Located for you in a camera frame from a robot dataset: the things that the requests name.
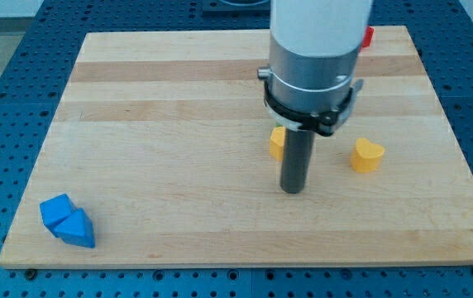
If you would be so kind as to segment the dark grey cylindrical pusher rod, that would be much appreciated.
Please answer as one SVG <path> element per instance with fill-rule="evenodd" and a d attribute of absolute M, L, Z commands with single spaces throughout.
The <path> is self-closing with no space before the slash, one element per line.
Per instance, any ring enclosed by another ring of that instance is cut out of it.
<path fill-rule="evenodd" d="M 280 187 L 289 194 L 300 193 L 308 174 L 313 151 L 314 132 L 287 129 L 281 166 Z"/>

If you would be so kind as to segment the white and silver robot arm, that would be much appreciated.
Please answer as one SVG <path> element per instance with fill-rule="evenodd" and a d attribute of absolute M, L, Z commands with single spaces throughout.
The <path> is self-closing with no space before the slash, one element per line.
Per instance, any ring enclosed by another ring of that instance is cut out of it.
<path fill-rule="evenodd" d="M 372 0 L 277 0 L 270 4 L 268 64 L 257 70 L 271 117 L 285 128 L 280 187 L 306 185 L 316 135 L 351 116 L 363 86 L 354 80 Z"/>

